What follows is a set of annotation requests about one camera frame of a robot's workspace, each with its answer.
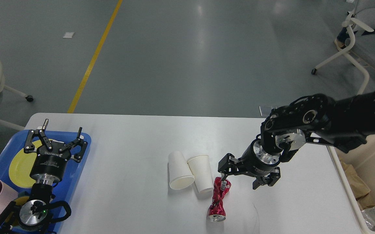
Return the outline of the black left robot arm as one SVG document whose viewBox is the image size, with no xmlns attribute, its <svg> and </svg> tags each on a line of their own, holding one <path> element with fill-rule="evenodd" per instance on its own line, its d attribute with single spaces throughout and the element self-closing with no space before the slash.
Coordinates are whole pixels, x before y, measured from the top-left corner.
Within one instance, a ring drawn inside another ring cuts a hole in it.
<svg viewBox="0 0 375 234">
<path fill-rule="evenodd" d="M 0 234 L 11 234 L 14 222 L 26 231 L 44 234 L 51 224 L 63 222 L 72 214 L 67 201 L 56 201 L 53 189 L 63 180 L 69 161 L 80 163 L 83 160 L 89 143 L 82 136 L 81 127 L 71 142 L 50 140 L 45 134 L 47 125 L 48 119 L 40 129 L 27 133 L 23 151 L 37 154 L 30 170 L 30 178 L 35 183 L 23 205 L 12 200 L 4 208 L 0 214 Z"/>
</svg>

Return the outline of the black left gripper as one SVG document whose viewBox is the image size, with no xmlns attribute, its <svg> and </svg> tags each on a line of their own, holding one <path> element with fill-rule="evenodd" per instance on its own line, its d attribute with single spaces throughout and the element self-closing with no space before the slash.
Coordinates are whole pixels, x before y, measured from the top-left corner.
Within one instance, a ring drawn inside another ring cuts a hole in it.
<svg viewBox="0 0 375 234">
<path fill-rule="evenodd" d="M 83 156 L 89 144 L 81 138 L 82 127 L 80 127 L 75 140 L 59 148 L 59 153 L 51 152 L 53 146 L 49 138 L 46 136 L 46 127 L 48 126 L 48 123 L 49 119 L 45 119 L 41 129 L 30 129 L 28 131 L 24 145 L 24 152 L 36 152 L 32 140 L 33 138 L 38 137 L 48 151 L 37 151 L 37 157 L 30 171 L 30 177 L 37 181 L 42 180 L 44 176 L 48 176 L 53 179 L 53 182 L 58 183 L 63 180 L 67 161 L 73 160 L 80 163 L 83 160 Z M 75 147 L 80 147 L 80 151 L 72 155 L 71 150 Z"/>
</svg>

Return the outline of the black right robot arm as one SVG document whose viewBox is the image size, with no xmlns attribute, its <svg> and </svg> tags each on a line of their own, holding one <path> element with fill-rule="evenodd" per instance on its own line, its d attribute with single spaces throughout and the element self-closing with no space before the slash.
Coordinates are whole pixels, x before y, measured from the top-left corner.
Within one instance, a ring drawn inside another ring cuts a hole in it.
<svg viewBox="0 0 375 234">
<path fill-rule="evenodd" d="M 273 186 L 281 176 L 279 164 L 306 143 L 348 153 L 366 144 L 369 135 L 375 135 L 375 91 L 338 101 L 324 94 L 303 96 L 272 109 L 240 158 L 227 153 L 220 160 L 220 190 L 231 175 L 254 177 L 253 189 Z"/>
</svg>

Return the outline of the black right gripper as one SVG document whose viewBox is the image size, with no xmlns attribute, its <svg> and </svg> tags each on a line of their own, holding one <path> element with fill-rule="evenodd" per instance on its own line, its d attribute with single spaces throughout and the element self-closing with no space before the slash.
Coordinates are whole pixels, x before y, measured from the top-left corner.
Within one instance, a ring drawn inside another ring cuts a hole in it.
<svg viewBox="0 0 375 234">
<path fill-rule="evenodd" d="M 256 178 L 252 183 L 253 190 L 263 185 L 272 187 L 281 178 L 279 158 L 279 152 L 267 153 L 261 141 L 254 140 L 240 158 L 227 153 L 218 163 L 218 172 L 222 182 L 231 175 L 247 175 Z"/>
</svg>

